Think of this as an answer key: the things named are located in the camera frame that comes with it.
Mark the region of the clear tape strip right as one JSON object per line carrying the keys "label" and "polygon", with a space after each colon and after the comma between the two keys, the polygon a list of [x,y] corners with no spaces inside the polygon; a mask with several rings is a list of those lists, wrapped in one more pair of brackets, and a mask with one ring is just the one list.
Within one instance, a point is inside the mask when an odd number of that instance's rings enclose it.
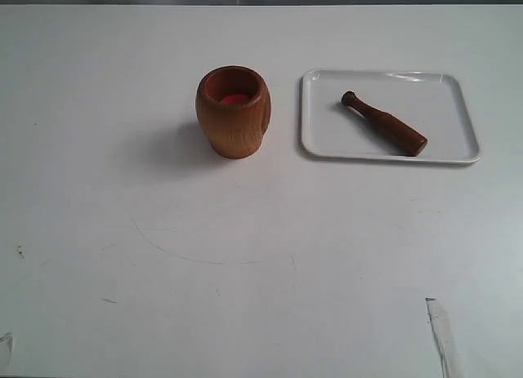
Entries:
{"label": "clear tape strip right", "polygon": [[448,314],[436,298],[426,298],[431,332],[440,358],[444,378],[463,377]]}

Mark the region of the red object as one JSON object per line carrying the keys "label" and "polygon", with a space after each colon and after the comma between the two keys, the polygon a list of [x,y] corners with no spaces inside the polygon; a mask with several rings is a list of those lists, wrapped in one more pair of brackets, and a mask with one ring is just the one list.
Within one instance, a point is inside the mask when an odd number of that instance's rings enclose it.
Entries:
{"label": "red object", "polygon": [[221,99],[220,103],[223,105],[245,105],[250,101],[250,97],[246,94],[230,94]]}

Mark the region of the brown wooden cup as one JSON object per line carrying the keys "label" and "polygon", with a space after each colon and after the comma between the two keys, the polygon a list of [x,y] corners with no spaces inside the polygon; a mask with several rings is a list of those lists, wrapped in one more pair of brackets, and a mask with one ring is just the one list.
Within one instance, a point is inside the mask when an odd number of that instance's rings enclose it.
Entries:
{"label": "brown wooden cup", "polygon": [[[230,94],[246,94],[245,105],[223,105]],[[225,158],[241,159],[256,153],[270,123],[269,88],[256,71],[243,66],[223,66],[207,73],[195,96],[199,125],[212,148]]]}

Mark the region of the brown wooden stick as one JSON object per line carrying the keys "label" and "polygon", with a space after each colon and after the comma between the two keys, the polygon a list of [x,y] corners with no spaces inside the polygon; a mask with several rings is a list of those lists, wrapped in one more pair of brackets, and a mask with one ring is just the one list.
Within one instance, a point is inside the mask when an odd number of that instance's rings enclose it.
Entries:
{"label": "brown wooden stick", "polygon": [[428,139],[425,136],[392,114],[366,104],[353,91],[345,92],[341,103],[354,109],[378,134],[409,156],[416,157],[426,148]]}

